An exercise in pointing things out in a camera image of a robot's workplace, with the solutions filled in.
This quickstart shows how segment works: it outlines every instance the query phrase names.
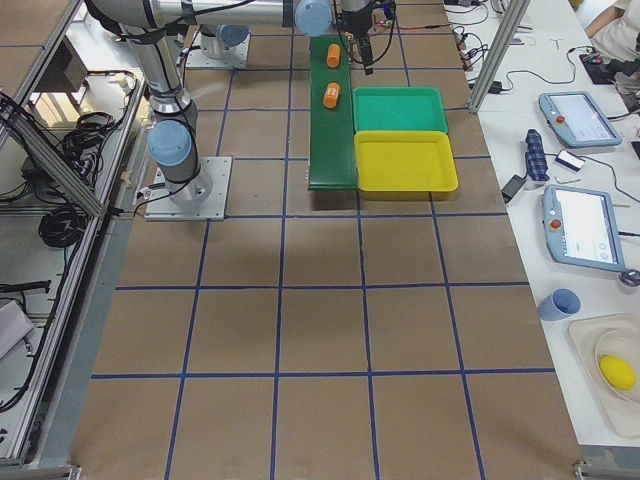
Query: blue joint cap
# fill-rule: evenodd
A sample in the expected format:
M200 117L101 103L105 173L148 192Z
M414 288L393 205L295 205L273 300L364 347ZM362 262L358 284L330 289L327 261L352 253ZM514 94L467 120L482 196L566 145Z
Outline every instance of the blue joint cap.
M182 123L164 120L149 132L147 146L156 162L165 167L175 167L189 157L191 135Z
M237 47L249 36L249 27L246 25L220 25L216 30L216 36L227 47Z
M296 7L296 27L309 37L319 37L331 28L329 0L302 0Z

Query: white shirt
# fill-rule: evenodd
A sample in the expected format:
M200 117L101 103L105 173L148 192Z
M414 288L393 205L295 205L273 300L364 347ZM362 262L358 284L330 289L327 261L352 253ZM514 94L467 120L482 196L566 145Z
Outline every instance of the white shirt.
M640 57L640 51L636 51L640 34L640 0L617 0L613 6L624 10L624 14L605 25L591 42L608 59L635 60Z

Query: white bowl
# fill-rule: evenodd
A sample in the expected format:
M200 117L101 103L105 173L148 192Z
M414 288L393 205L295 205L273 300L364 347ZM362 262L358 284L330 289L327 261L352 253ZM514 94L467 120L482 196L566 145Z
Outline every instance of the white bowl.
M612 386L600 370L600 357L614 355L629 364L636 374L636 384L631 390L620 390ZM596 343L595 361L600 378L609 389L625 400L640 403L640 334L633 330L609 330Z

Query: blue cup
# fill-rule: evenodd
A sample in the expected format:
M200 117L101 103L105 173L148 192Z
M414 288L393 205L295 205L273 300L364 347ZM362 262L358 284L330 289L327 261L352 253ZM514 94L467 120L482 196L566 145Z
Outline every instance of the blue cup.
M571 290L559 288L545 298L538 307L540 318L543 320L562 320L578 313L580 299Z

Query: yellow lemon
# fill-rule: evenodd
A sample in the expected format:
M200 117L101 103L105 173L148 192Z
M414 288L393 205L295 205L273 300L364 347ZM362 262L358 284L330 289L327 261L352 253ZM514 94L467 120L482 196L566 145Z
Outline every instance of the yellow lemon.
M609 384L620 390L631 390L636 384L636 372L631 365L615 355L603 355L598 366Z

